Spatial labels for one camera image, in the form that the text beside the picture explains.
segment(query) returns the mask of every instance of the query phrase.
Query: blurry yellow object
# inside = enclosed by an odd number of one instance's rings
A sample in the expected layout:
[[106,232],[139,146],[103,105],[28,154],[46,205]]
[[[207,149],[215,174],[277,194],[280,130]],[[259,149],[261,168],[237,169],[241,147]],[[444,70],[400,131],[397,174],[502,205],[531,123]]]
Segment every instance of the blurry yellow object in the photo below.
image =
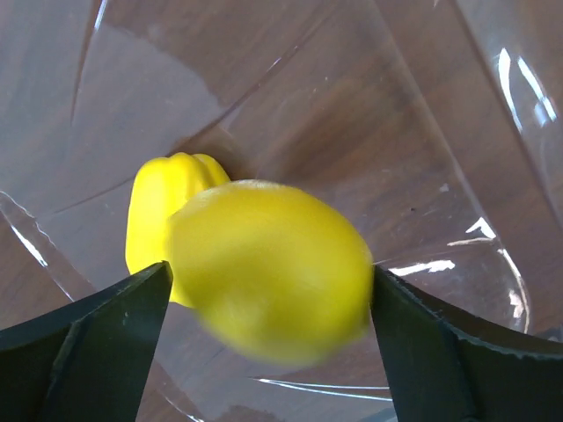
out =
[[168,235],[177,300],[191,302],[202,323],[243,354],[312,363],[366,326],[369,248],[307,193],[260,181],[221,185],[174,214]]
[[[229,181],[229,177],[210,156],[178,153],[146,163],[135,177],[129,205],[125,260],[136,273],[168,260],[165,251],[168,219],[198,192]],[[171,300],[186,306],[173,288]]]

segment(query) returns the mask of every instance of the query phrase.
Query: yellow toy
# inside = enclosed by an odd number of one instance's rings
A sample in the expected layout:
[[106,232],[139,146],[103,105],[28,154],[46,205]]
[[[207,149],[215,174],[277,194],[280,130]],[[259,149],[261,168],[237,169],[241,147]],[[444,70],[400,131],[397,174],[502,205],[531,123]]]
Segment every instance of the yellow toy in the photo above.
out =
[[139,171],[126,259],[131,272],[169,261],[171,300],[260,360],[316,362],[359,337],[369,317],[373,259],[354,227],[293,187],[228,183],[208,156],[158,158]]

